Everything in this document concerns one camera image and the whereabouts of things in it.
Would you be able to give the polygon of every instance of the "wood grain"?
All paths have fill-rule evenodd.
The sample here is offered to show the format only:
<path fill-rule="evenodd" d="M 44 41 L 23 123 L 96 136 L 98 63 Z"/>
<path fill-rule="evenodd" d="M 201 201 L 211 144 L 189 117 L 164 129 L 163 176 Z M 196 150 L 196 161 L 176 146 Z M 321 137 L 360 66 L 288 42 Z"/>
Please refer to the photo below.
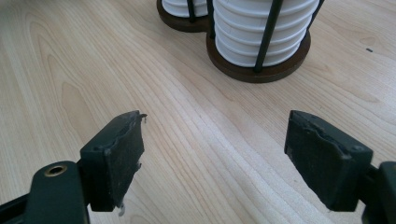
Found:
<path fill-rule="evenodd" d="M 210 62 L 205 34 L 164 25 L 155 0 L 0 0 L 0 203 L 139 109 L 146 152 L 126 214 L 92 223 L 360 223 L 362 204 L 321 204 L 285 133 L 303 110 L 372 148 L 374 165 L 396 160 L 395 21 L 391 0 L 326 1 L 302 67 L 247 84 Z"/>

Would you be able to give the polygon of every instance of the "cylindrical holder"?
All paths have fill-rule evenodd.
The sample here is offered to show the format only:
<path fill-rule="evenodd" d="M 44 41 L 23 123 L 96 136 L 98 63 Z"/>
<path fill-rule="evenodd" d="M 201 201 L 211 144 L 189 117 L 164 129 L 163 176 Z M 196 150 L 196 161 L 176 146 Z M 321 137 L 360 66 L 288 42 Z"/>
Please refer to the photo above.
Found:
<path fill-rule="evenodd" d="M 208 29 L 206 0 L 157 0 L 161 20 L 169 27 L 186 33 Z"/>
<path fill-rule="evenodd" d="M 252 83 L 276 81 L 300 67 L 311 45 L 309 27 L 324 2 L 206 0 L 208 15 L 200 21 L 195 21 L 196 9 L 171 21 L 160 11 L 163 1 L 157 8 L 166 24 L 184 32 L 205 29 L 212 63 L 227 76 Z M 181 27 L 182 21 L 190 26 Z"/>

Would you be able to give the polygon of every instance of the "brass screw hole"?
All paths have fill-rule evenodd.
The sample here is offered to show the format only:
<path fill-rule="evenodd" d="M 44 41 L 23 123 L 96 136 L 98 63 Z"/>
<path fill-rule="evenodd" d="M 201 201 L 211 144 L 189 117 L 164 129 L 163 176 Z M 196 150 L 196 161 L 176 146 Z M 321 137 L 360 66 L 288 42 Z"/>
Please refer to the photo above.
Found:
<path fill-rule="evenodd" d="M 56 165 L 56 166 L 50 167 L 46 171 L 46 173 L 44 173 L 44 175 L 46 177 L 54 177 L 54 176 L 63 174 L 66 170 L 67 170 L 67 166 L 65 166 L 65 165 Z"/>

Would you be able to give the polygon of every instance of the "light wood surface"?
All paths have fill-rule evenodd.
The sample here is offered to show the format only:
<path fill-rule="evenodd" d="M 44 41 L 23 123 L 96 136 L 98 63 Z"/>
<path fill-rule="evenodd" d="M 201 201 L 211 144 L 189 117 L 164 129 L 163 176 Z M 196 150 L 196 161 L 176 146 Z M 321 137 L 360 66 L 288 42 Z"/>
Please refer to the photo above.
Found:
<path fill-rule="evenodd" d="M 168 28 L 155 2 L 0 0 L 0 203 L 138 109 L 146 152 L 126 213 L 92 223 L 360 223 L 363 205 L 326 209 L 283 145 L 297 109 L 372 148 L 374 165 L 396 161 L 396 2 L 326 1 L 302 67 L 269 84 L 223 75 L 205 34 Z"/>

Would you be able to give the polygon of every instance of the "white ribbed cylinder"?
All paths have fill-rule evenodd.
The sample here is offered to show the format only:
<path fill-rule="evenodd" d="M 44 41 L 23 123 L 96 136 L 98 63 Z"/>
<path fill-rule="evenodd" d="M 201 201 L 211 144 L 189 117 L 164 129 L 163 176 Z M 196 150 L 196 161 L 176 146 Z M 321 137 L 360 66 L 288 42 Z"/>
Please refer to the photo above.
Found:
<path fill-rule="evenodd" d="M 253 67 L 272 0 L 213 0 L 216 46 L 228 62 Z M 319 0 L 284 0 L 263 62 L 285 62 L 300 47 Z"/>
<path fill-rule="evenodd" d="M 196 17 L 207 15 L 206 0 L 194 0 L 193 3 Z M 187 0 L 163 0 L 163 8 L 176 17 L 188 18 L 190 16 Z"/>

